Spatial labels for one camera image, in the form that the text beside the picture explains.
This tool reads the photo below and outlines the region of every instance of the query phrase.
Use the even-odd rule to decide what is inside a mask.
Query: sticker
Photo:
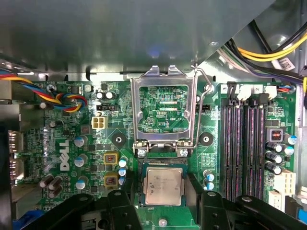
[[[251,92],[252,94],[263,93],[263,85],[254,85]]]
[[[290,61],[289,58],[285,57],[283,59],[279,60],[279,64],[282,66],[282,68],[286,71],[290,71],[292,69],[295,69],[295,65]]]

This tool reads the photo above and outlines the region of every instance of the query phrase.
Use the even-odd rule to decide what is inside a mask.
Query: black wire
[[[292,81],[294,82],[295,78],[295,82],[299,82],[302,83],[303,80],[300,78],[300,76],[297,73],[293,73],[293,72],[289,72],[289,71],[285,71],[285,70],[281,70],[281,69],[273,69],[273,68],[268,68],[268,67],[262,67],[262,66],[258,66],[255,65],[254,63],[248,61],[245,57],[243,57],[240,53],[240,51],[238,50],[235,42],[233,39],[230,39],[227,43],[226,46],[243,62],[245,62],[246,64],[248,64],[249,66],[251,66],[254,69],[258,69],[262,72],[266,72],[266,73],[272,73],[275,75],[279,75],[281,77],[281,79],[285,79],[288,81]]]
[[[262,32],[260,31],[257,23],[255,22],[255,20],[251,21],[250,24],[248,24],[248,26],[251,28],[252,32],[256,35],[256,37],[259,39],[263,49],[265,50],[266,53],[270,53],[272,52],[272,49],[269,45],[269,43],[267,42],[267,40],[265,39],[265,37],[263,36]]]
[[[307,22],[294,35],[292,35],[287,41],[285,41],[281,46],[279,46],[277,49],[273,50],[270,53],[276,53],[276,52],[282,51],[288,45],[293,43],[294,40],[299,38],[302,35],[302,33],[304,33],[306,30],[307,30]]]

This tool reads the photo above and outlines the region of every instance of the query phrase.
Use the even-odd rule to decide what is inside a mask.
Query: cable bundle
[[[41,97],[43,100],[47,101],[49,104],[51,104],[55,109],[60,109],[63,110],[67,113],[74,113],[77,112],[84,107],[87,106],[87,100],[85,97],[77,94],[71,94],[71,93],[56,93],[53,92],[53,95],[47,94],[44,90],[39,88],[38,86],[34,85],[33,82],[31,82],[28,79],[18,77],[13,74],[1,74],[0,75],[0,80],[5,80],[5,81],[15,81],[18,84],[26,87],[27,89],[30,89],[33,91],[35,94],[37,94],[39,97]],[[70,105],[65,105],[63,101],[66,99],[76,99],[79,101],[76,106],[70,106]]]

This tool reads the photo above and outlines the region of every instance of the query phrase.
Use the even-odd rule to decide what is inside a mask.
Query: label
[[[66,140],[65,143],[60,143],[59,144],[61,147],[65,147],[64,149],[60,149],[59,152],[61,153],[60,155],[60,160],[61,160],[61,164],[59,166],[59,169],[61,171],[69,171],[69,163],[68,163],[68,160],[69,160],[69,156],[68,156],[68,153],[69,153],[69,141]]]
[[[295,69],[295,65],[290,61],[289,58],[285,57],[283,59],[279,60],[279,64],[282,66],[282,68],[286,71],[290,71],[292,69]]]

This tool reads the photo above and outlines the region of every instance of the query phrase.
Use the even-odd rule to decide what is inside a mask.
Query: screw hole
[[[98,228],[100,229],[107,229],[109,226],[109,221],[107,219],[101,219],[98,222]]]
[[[125,230],[131,230],[132,229],[132,225],[131,224],[127,224],[125,227]]]

